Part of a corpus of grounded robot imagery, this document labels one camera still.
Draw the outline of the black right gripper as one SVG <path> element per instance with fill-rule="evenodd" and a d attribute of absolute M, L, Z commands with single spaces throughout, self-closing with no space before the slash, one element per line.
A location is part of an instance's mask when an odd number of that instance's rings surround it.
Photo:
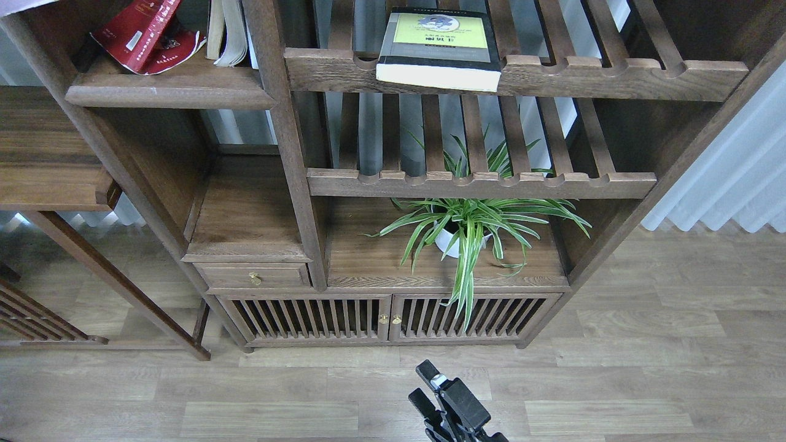
<path fill-rule="evenodd" d="M 419 388 L 408 395 L 424 419 L 425 434 L 432 441 L 507 441 L 503 433 L 488 435 L 483 426 L 491 415 L 460 378 L 449 380 L 429 359 L 415 368 L 416 374 L 435 394 L 441 409 Z"/>

